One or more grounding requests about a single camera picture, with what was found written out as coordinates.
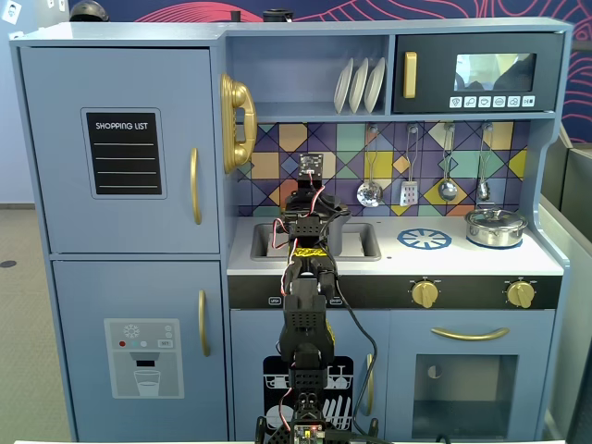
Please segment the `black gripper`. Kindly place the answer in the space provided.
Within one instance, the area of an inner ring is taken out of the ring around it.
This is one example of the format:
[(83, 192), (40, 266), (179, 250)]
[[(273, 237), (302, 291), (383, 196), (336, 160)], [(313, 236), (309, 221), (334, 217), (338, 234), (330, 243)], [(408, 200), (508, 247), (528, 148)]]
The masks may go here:
[(312, 177), (299, 177), (298, 188), (289, 196), (289, 240), (320, 236), (324, 209), (324, 186)]

